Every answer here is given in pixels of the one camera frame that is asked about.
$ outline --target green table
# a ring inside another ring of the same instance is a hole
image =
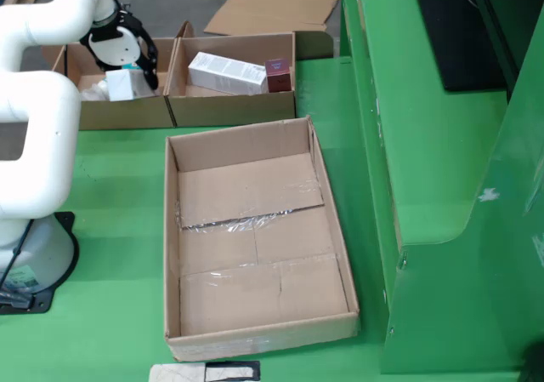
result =
[[[387,326],[383,274],[371,226],[360,113],[350,58],[297,66],[299,116],[320,136],[361,304],[357,338],[271,352],[263,380],[397,380],[379,376]],[[45,315],[0,316],[2,380],[146,381],[172,362],[162,323],[164,139],[196,128],[82,132],[64,209],[76,213],[81,257]],[[406,380],[436,380],[405,377]],[[513,380],[481,374],[472,380]],[[442,380],[467,380],[467,375]]]

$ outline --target small box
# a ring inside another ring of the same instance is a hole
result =
[[[355,336],[359,303],[309,118],[169,137],[166,341],[179,361]]]
[[[266,68],[266,77],[270,93],[291,91],[291,70],[289,69],[289,60],[267,60],[264,63],[264,67]]]
[[[153,97],[155,93],[141,70],[113,70],[105,73],[110,101],[126,101]]]
[[[193,85],[233,95],[267,93],[264,66],[199,52],[189,65]]]

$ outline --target cardboard box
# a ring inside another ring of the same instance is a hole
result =
[[[83,101],[80,129],[130,129],[130,128],[171,128],[174,121],[170,116],[164,89],[168,71],[177,45],[176,38],[157,38],[154,42],[159,50],[157,76],[161,95],[132,101]],[[79,91],[90,88],[105,78],[93,56],[86,47],[71,43],[68,47],[68,78],[76,84]],[[58,47],[43,48],[44,56],[49,50]],[[53,71],[65,73],[65,47],[60,48]]]
[[[292,91],[259,95],[229,95],[192,84],[188,67],[199,52],[264,66],[285,57],[292,68]],[[294,118],[295,34],[179,39],[166,95],[179,127],[241,125]]]
[[[309,118],[167,139],[165,337],[179,361],[355,336],[359,305]]]
[[[231,36],[324,31],[337,1],[227,0],[204,31]]]

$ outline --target white product box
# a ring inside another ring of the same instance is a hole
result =
[[[121,69],[105,73],[110,101],[126,101],[153,97],[155,93],[141,70]]]
[[[233,95],[268,93],[264,66],[199,52],[189,65],[194,86]]]

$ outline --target gray floor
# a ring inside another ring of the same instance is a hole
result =
[[[37,0],[38,3],[51,0]],[[213,14],[226,0],[121,0],[130,3],[134,15],[142,20],[145,29],[153,37],[172,37],[185,21],[195,27],[197,36],[208,36],[202,30]],[[335,7],[327,21],[327,31],[338,41],[340,35],[340,8]],[[23,71],[48,70],[40,48],[29,48],[25,52]],[[25,141],[25,124],[0,124],[0,160],[20,157]]]

